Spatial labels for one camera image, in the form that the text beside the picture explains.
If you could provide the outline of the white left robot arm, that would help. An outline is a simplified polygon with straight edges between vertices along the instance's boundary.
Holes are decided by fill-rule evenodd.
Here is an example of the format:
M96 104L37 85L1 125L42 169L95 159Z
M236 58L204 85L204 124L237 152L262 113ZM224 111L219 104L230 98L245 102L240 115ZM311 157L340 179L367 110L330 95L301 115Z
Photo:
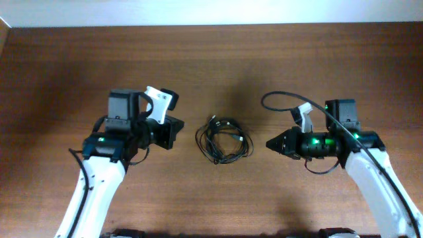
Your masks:
M113 89L108 112L94 124L81 150L70 150L79 178L56 237L100 237L111 201L133 158L155 144L170 150L184 122L167 115L179 95L148 86L145 91Z

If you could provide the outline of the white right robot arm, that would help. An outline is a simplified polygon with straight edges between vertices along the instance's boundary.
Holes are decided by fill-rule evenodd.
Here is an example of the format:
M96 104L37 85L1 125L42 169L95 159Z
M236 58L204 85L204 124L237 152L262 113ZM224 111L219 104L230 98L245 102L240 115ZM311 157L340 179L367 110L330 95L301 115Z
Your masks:
M296 125L268 140L268 149L294 160L335 157L356 183L382 237L421 237L422 214L397 178L384 143L361 129L353 99L325 102L326 132L314 132L311 103L293 108Z

